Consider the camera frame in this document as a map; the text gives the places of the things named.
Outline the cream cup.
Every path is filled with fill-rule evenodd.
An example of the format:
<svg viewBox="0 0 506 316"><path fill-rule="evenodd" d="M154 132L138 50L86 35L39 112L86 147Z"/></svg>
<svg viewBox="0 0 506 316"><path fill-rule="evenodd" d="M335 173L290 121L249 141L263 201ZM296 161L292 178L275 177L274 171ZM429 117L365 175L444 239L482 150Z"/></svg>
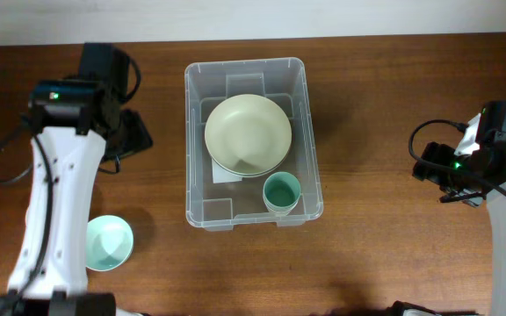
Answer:
<svg viewBox="0 0 506 316"><path fill-rule="evenodd" d="M270 214L277 216L277 217L284 217L284 216L288 215L296 207L298 202L294 202L294 203L292 203L290 205L286 205L286 206L277 206L268 200L264 200L264 204L266 206L267 211Z"/></svg>

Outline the mint green bowl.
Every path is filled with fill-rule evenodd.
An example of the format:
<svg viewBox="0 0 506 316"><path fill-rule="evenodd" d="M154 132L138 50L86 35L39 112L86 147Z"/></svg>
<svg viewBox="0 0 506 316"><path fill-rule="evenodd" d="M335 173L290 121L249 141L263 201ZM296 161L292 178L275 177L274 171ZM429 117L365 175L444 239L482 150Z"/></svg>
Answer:
<svg viewBox="0 0 506 316"><path fill-rule="evenodd" d="M87 269L104 272L118 268L132 254L134 234L121 217L104 215L89 221L85 243Z"/></svg>

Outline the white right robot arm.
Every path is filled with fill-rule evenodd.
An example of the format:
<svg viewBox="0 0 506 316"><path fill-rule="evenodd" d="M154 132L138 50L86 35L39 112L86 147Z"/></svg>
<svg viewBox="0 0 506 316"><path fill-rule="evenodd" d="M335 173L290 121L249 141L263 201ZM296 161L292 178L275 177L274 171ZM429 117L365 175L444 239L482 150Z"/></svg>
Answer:
<svg viewBox="0 0 506 316"><path fill-rule="evenodd" d="M491 101L466 123L451 122L463 134L455 148L429 143L413 157L414 178L435 183L442 203L485 204L492 229L492 315L506 315L506 100Z"/></svg>

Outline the mint green cup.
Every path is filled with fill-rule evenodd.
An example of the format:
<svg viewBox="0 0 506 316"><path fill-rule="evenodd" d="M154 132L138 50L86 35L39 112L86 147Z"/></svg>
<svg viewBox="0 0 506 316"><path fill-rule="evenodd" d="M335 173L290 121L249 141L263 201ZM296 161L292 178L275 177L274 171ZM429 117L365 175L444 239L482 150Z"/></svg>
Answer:
<svg viewBox="0 0 506 316"><path fill-rule="evenodd" d="M263 201L268 200L277 206L286 206L299 202L300 194L300 181L291 173L276 172L264 182Z"/></svg>

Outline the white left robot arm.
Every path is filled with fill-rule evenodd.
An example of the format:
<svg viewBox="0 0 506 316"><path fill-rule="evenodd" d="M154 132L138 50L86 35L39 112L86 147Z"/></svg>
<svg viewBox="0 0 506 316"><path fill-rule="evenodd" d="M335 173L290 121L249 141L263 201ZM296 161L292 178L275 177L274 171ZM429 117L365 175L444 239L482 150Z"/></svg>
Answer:
<svg viewBox="0 0 506 316"><path fill-rule="evenodd" d="M111 293L89 293L86 236L101 163L153 145L141 116L125 105L135 95L137 63L109 43L86 43L75 75L39 82L28 113L0 142L31 135L33 175L21 251L0 295L0 315L122 315Z"/></svg>

